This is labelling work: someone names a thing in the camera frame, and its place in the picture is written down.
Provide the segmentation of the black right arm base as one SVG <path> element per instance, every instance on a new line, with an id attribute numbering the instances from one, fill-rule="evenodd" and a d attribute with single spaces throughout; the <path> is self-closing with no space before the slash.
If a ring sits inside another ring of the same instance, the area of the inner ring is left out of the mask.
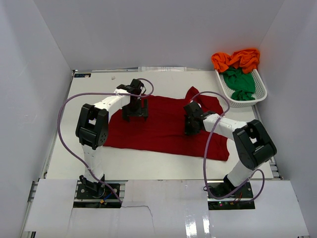
<path id="1" fill-rule="evenodd" d="M 223 185 L 223 182 L 208 183 L 209 189 L 216 197 L 222 197 L 228 193 L 228 190 Z M 208 195 L 208 208 L 210 211 L 225 211 L 225 210 L 254 210 L 255 203 L 249 202 L 254 197 L 251 184 L 247 182 L 233 195 L 224 199 L 213 199 Z"/>

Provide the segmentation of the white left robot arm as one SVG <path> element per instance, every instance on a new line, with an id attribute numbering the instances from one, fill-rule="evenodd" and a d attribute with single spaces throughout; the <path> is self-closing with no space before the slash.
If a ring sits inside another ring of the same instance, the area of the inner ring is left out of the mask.
<path id="1" fill-rule="evenodd" d="M 135 96 L 116 94 L 93 105 L 84 104 L 81 108 L 75 134 L 79 138 L 84 152 L 84 162 L 88 165 L 80 181 L 88 187 L 87 191 L 94 198 L 104 194 L 105 180 L 102 160 L 98 156 L 98 148 L 103 146 L 108 137 L 111 117 L 122 111 L 124 120 L 131 117 L 148 117 L 148 100 Z"/>

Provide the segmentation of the red t shirt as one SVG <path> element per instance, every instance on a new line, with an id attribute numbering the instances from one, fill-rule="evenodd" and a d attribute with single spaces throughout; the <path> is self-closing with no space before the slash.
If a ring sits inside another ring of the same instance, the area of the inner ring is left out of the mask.
<path id="1" fill-rule="evenodd" d="M 122 118 L 122 111 L 116 112 L 109 122 L 108 137 L 104 145 L 193 157 L 206 156 L 212 160 L 227 161 L 229 152 L 226 137 L 214 133 L 209 146 L 206 146 L 208 132 L 201 131 L 189 136 L 184 133 L 183 107 L 191 98 L 201 105 L 204 112 L 223 112 L 216 97 L 199 95 L 198 92 L 195 87 L 191 87 L 183 99 L 149 96 L 149 116 L 146 121 L 142 117 L 132 117 L 127 122 Z"/>

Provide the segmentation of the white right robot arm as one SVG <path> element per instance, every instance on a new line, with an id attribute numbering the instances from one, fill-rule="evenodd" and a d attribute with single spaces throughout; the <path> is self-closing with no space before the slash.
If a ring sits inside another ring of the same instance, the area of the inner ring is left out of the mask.
<path id="1" fill-rule="evenodd" d="M 239 161 L 222 183 L 228 197 L 240 194 L 245 181 L 277 152 L 259 120 L 225 118 L 215 97 L 186 103 L 153 96 L 144 100 L 144 106 L 148 117 L 141 143 L 144 150 L 226 161 L 227 141 L 234 142 Z"/>

